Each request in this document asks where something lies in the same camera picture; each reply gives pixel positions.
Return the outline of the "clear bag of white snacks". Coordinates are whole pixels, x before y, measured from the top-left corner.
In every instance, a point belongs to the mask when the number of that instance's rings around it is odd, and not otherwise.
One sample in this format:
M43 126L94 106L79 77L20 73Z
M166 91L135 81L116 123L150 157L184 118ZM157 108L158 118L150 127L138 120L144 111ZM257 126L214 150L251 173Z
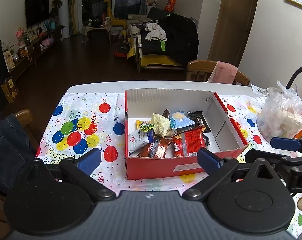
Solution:
M302 99L280 81L277 85L267 89L268 96L257 117L258 130L267 142L274 137L293 139L302 131Z

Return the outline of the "dark red-brown snack packet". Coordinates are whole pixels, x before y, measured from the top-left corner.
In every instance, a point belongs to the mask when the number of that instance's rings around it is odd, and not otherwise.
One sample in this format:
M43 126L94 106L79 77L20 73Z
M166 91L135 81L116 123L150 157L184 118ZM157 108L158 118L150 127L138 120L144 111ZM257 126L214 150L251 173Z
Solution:
M167 147L172 142L172 139L155 138L154 142L144 146L137 156L143 158L148 157L163 159L166 156Z

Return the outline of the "wooden chair with pink cloth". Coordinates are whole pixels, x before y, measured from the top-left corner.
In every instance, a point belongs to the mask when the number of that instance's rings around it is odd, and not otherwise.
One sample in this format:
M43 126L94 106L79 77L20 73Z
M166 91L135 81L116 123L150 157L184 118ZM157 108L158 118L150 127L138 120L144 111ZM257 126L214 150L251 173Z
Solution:
M194 60L187 65L186 80L209 83L224 83L229 85L248 86L250 79L240 72L237 67L226 62L210 60Z

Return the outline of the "white blue cracker packet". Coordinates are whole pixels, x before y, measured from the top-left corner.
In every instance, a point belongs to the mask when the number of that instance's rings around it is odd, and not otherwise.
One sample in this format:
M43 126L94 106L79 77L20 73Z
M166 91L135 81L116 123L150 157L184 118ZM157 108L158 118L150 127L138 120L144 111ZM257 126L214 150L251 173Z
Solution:
M144 132L142 129L137 129L128 135L128 151L130 154L134 153L144 146L153 143L153 141L153 129L147 132Z

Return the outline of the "cream pastry packet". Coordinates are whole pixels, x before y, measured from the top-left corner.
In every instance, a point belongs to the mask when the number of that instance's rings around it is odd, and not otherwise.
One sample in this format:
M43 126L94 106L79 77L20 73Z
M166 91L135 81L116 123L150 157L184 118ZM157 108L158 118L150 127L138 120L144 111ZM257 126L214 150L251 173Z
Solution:
M151 123L154 125L154 133L158 136L165 137L170 129L170 120L162 115L153 113Z

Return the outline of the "red lion noodle snack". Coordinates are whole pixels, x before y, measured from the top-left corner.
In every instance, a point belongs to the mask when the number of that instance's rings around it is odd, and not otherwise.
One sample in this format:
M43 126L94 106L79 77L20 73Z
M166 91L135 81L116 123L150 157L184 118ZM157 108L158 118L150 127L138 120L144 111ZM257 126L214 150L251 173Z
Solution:
M197 156L198 150L206 146L202 127L178 133L172 137L172 141L174 156L178 158Z

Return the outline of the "green white jelly cup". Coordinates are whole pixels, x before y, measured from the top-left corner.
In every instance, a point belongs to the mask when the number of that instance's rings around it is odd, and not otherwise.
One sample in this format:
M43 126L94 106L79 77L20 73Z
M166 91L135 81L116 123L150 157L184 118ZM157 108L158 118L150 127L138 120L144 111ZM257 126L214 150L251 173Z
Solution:
M144 133L147 133L148 131L152 130L154 127L155 127L155 125L149 121L146 121L146 122L143 122L142 124L140 124L140 129Z

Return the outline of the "wall television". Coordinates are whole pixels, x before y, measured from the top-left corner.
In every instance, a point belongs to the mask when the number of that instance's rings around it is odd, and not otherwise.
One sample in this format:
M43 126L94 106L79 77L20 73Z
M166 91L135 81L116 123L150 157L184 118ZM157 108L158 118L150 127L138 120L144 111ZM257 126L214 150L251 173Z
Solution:
M25 0L25 17L28 28L49 19L49 0Z

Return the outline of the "dark brown chocolate packet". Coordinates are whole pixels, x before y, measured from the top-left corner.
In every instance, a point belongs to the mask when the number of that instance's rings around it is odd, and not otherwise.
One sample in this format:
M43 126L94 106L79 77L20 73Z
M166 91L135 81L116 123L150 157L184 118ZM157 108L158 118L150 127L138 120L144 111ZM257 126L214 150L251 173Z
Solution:
M169 116L170 116L169 110L166 109L166 110L163 112L162 116L165 117L165 118L167 118L167 119L169 119Z

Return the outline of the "wooden chair with denim jacket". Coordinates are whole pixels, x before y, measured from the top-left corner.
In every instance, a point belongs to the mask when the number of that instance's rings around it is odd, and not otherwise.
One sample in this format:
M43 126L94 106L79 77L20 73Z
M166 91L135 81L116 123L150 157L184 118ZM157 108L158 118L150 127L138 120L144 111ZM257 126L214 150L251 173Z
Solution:
M0 199L10 192L26 162L35 158L38 142L28 128L32 119L25 109L0 120Z

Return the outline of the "balloon birthday tablecloth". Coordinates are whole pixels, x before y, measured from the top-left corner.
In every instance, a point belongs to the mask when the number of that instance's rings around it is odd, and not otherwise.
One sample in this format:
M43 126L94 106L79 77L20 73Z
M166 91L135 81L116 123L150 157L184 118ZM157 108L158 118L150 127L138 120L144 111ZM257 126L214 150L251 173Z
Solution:
M153 179L127 179L126 111L124 93L67 93L60 100L44 131L37 156L46 164L79 158L93 148L101 151L101 163L90 175L112 191L179 192L205 178L204 172ZM272 151L259 133L257 117L265 99L247 95L218 95L247 140L246 149L236 158L240 162L248 150Z

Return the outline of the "red cardboard box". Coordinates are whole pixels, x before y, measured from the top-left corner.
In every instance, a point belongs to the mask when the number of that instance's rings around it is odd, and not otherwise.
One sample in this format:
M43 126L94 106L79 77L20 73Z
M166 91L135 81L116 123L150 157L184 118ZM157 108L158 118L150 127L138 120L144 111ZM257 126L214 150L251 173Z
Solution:
M215 92L140 88L126 90L127 179L153 179L202 172L206 148L237 158L247 147Z

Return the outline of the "small black snack packet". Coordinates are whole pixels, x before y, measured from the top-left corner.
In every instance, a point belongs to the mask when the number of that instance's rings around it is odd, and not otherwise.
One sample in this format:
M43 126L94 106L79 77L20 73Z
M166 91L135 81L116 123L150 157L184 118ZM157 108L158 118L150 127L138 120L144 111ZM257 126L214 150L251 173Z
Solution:
M194 121L195 127L202 127L204 133L210 132L210 127L208 126L202 111L189 111L187 112L188 117Z

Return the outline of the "light blue snack packet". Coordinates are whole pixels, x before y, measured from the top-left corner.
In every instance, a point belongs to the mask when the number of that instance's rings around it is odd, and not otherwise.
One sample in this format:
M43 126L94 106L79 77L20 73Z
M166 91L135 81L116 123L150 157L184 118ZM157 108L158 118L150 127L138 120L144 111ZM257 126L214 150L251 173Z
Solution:
M192 126L195 124L193 120L188 118L184 112L176 112L169 117L171 128L179 129L185 128L187 126Z

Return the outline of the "yellow sesame ball packet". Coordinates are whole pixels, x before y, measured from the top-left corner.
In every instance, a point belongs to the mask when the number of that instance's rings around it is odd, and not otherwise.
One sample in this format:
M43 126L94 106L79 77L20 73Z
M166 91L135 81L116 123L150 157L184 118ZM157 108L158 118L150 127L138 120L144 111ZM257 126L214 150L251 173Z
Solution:
M141 120L136 120L136 126L137 126L137 129L140 129L140 126L143 124L143 121Z

